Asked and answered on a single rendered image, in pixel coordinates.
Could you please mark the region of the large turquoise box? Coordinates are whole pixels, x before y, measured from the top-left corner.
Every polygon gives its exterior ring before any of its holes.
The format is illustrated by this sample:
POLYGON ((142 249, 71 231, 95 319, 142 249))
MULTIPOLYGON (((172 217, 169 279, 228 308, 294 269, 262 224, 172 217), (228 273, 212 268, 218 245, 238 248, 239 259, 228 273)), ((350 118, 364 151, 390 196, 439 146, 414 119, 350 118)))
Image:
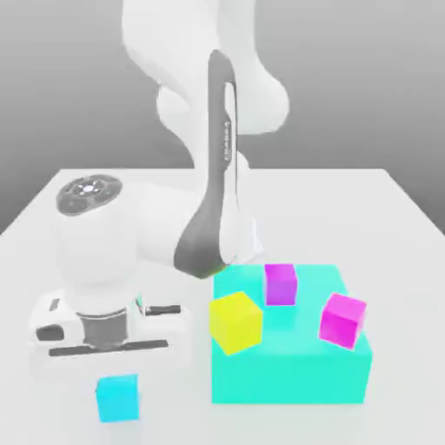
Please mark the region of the large turquoise box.
POLYGON ((373 351, 365 335, 353 349, 319 337, 322 309, 329 297, 346 294, 333 264, 298 264, 296 305, 264 303, 264 267, 232 266, 214 279, 213 296, 244 292, 263 312, 260 344, 225 355, 211 349, 214 404, 359 404, 365 398, 373 351))

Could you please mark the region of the small purple cube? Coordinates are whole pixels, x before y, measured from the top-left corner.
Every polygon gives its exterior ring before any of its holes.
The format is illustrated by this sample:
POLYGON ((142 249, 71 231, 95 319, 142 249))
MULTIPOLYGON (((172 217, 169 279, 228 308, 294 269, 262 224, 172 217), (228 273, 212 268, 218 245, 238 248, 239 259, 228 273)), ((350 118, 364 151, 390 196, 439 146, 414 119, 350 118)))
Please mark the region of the small purple cube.
POLYGON ((291 263, 264 265, 264 299, 267 306, 295 306, 297 275, 291 263))

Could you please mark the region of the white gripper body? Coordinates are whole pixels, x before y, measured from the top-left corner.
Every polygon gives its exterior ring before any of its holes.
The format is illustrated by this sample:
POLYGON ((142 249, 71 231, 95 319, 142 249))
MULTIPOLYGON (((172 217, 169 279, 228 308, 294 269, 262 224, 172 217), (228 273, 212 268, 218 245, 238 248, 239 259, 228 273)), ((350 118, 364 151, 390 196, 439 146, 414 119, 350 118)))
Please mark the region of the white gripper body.
POLYGON ((92 354, 51 356, 50 349, 30 345, 30 370, 42 381, 95 381, 109 375, 145 374, 184 369, 192 362, 189 339, 166 348, 95 352, 92 354))

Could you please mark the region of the small cyan cube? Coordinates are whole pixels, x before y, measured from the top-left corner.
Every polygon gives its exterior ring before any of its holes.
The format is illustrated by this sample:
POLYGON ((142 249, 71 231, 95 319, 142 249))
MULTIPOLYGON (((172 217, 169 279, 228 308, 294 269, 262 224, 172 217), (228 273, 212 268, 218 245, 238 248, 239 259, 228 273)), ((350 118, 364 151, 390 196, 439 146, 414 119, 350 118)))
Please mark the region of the small cyan cube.
POLYGON ((140 418, 138 375, 112 375, 96 384, 100 422, 130 422, 140 418))

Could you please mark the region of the small magenta cube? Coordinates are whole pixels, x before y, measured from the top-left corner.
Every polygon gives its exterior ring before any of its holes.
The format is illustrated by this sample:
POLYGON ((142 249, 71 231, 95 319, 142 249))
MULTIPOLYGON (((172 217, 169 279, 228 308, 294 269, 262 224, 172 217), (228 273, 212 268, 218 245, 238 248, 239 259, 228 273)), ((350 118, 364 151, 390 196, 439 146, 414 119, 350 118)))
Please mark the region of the small magenta cube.
POLYGON ((322 308, 319 338, 344 349, 354 349, 362 331, 366 310, 366 302, 332 293, 322 308))

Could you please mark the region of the small yellow cube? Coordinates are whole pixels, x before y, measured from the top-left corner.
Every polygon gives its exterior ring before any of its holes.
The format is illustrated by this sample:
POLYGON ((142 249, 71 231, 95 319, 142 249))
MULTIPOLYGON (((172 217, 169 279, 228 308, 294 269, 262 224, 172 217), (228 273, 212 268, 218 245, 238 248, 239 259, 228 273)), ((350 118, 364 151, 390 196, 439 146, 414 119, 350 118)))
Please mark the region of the small yellow cube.
POLYGON ((209 333, 225 355, 234 355, 262 342, 263 312, 243 291, 209 303, 209 333))

